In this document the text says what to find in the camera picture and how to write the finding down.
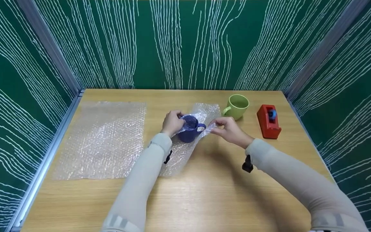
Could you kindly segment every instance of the hand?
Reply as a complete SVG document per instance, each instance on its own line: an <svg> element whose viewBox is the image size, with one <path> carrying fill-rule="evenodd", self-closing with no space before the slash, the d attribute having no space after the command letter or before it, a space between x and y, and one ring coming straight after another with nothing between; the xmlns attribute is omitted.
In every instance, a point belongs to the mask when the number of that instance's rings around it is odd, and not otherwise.
<svg viewBox="0 0 371 232"><path fill-rule="evenodd" d="M214 128L211 133L219 135L225 141L231 142L246 149L254 140L246 132L242 131L232 117L220 117L212 120L210 124L223 125L223 129Z"/></svg>
<svg viewBox="0 0 371 232"><path fill-rule="evenodd" d="M170 138L174 136L184 125L186 121L179 119L183 116L180 110L172 110L165 116L164 122L162 123L161 133L167 134Z"/></svg>

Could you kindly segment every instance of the wooden table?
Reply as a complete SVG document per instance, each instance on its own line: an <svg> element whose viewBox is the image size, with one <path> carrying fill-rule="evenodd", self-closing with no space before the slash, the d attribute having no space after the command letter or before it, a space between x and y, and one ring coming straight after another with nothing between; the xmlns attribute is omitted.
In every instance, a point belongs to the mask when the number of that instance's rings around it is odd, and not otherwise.
<svg viewBox="0 0 371 232"><path fill-rule="evenodd" d="M169 110L188 112L196 102L219 104L243 94L250 106L238 124L261 138L256 112L274 104L282 132L267 140L330 179L326 167L280 91L86 90L81 101L147 102L144 144L161 130ZM207 135L181 174L159 178L147 205L147 232L300 232L308 231L310 215L286 189L265 173L241 169L244 150ZM34 201L22 232L97 232L124 179L55 181L56 157Z"/></svg>

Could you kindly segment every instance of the bubble wrap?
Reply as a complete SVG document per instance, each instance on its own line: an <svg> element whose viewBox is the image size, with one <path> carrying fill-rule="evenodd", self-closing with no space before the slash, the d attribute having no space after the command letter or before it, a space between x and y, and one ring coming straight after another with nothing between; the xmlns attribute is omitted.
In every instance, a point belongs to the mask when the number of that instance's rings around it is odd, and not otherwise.
<svg viewBox="0 0 371 232"><path fill-rule="evenodd" d="M199 123L204 123L207 128L191 143L184 143L178 139L177 136L172 138L173 145L171 150L173 153L167 164L163 164L160 174L161 176L172 176L181 172L183 167L187 164L188 159L191 157L195 146L198 141L204 136L208 135L215 124L208 125L213 119L220 117L220 107L218 104L204 104L196 103L193 106L191 115L198 119Z"/></svg>
<svg viewBox="0 0 371 232"><path fill-rule="evenodd" d="M53 178L126 177L143 150L146 103L84 101L78 107Z"/></svg>

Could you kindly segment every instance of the wrist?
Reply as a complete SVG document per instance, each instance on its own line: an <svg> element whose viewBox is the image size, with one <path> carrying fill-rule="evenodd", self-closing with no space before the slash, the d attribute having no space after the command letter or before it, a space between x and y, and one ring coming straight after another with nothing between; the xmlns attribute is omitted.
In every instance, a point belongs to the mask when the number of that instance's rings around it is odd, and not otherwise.
<svg viewBox="0 0 371 232"><path fill-rule="evenodd" d="M162 129L160 133L166 134L170 138L174 136L174 133L172 133L171 131L164 130L164 129Z"/></svg>
<svg viewBox="0 0 371 232"><path fill-rule="evenodd" d="M245 135L241 138L239 144L237 144L238 146L240 146L241 148L243 148L244 150L247 149L247 147L254 141L254 138L251 137L250 135Z"/></svg>

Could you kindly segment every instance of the green mug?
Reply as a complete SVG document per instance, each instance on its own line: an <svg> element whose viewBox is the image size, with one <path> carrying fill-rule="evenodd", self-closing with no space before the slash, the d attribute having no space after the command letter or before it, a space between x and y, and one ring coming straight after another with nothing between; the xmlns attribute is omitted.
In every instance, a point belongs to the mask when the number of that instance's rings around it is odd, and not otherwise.
<svg viewBox="0 0 371 232"><path fill-rule="evenodd" d="M228 98L227 107L222 114L225 117L233 117L234 120L241 118L249 107L249 100L241 94L233 94Z"/></svg>

